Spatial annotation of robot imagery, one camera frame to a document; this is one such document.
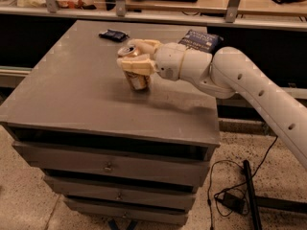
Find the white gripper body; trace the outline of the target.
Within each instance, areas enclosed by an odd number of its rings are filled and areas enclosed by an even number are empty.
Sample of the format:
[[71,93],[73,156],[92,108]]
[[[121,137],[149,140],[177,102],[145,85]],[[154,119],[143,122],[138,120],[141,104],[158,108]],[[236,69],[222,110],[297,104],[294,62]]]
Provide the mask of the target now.
[[154,54],[158,75],[170,81],[199,81],[202,74],[209,73],[212,58],[209,53],[174,42],[163,44]]

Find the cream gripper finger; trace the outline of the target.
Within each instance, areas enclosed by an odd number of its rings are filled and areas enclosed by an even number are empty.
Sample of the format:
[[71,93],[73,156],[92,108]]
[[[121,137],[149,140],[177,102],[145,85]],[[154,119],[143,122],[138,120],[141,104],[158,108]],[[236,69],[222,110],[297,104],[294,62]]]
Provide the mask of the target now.
[[156,72],[155,61],[149,54],[143,54],[137,57],[119,57],[117,64],[126,72],[138,75],[150,76]]
[[128,41],[129,45],[136,46],[141,54],[154,55],[156,50],[162,45],[159,40],[153,39],[131,39]]

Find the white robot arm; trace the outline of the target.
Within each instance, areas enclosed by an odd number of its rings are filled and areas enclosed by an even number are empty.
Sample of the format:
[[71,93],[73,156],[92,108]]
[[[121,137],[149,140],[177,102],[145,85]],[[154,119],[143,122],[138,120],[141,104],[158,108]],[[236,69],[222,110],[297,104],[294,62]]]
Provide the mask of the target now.
[[223,47],[212,55],[175,42],[133,39],[118,50],[117,64],[133,74],[187,81],[218,99],[240,94],[307,168],[307,108],[241,51]]

